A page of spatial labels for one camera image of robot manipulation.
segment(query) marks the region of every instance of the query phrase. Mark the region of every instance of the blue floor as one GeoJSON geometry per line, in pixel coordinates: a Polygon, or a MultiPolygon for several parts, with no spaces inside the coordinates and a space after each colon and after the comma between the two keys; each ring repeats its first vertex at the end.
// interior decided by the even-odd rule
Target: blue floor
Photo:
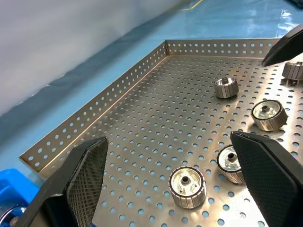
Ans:
{"type": "Polygon", "coordinates": [[[303,11],[287,0],[198,2],[191,0],[134,29],[3,115],[1,170],[14,167],[36,180],[18,156],[165,39],[273,38],[303,22],[303,11]]]}

